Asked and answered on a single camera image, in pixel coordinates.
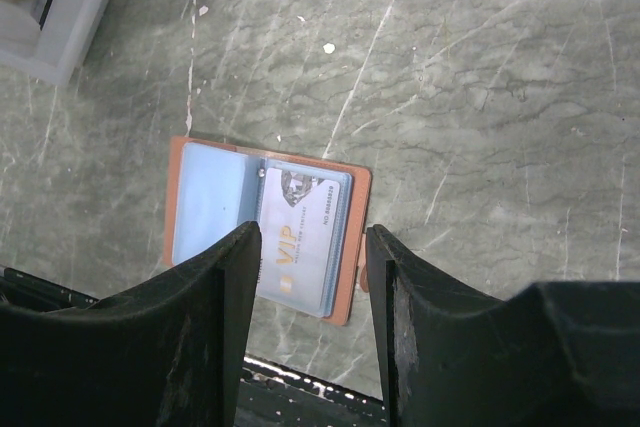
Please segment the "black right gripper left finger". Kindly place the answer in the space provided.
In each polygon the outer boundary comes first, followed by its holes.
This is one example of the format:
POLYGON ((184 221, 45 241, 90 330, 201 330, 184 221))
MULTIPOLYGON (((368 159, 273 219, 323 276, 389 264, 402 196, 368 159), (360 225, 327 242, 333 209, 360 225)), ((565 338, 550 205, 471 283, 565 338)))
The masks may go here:
POLYGON ((1 271, 5 426, 230 426, 260 270, 254 221, 95 300, 1 271))

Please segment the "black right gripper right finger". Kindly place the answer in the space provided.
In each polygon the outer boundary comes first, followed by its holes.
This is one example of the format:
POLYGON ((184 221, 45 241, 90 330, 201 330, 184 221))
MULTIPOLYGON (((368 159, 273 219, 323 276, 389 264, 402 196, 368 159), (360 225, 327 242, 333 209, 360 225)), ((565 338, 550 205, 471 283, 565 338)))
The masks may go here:
POLYGON ((391 426, 635 426, 639 286, 540 281, 500 300, 366 234, 391 426))

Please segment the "white crest credit card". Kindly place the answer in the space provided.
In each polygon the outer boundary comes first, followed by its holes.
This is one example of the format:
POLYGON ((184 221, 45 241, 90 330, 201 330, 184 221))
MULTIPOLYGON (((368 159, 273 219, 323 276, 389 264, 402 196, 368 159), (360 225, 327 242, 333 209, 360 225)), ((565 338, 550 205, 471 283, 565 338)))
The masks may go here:
POLYGON ((270 167, 259 214, 262 234, 258 294, 310 315, 325 315, 327 272, 341 185, 270 167))

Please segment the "pink blue card holder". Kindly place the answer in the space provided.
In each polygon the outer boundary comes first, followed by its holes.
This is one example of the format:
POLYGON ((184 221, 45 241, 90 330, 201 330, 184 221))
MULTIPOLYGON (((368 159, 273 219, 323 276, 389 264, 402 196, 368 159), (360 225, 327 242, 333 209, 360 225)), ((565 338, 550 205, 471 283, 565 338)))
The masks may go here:
POLYGON ((255 221, 257 295, 343 326, 363 264, 371 180, 362 166, 174 136, 164 261, 178 265, 255 221))

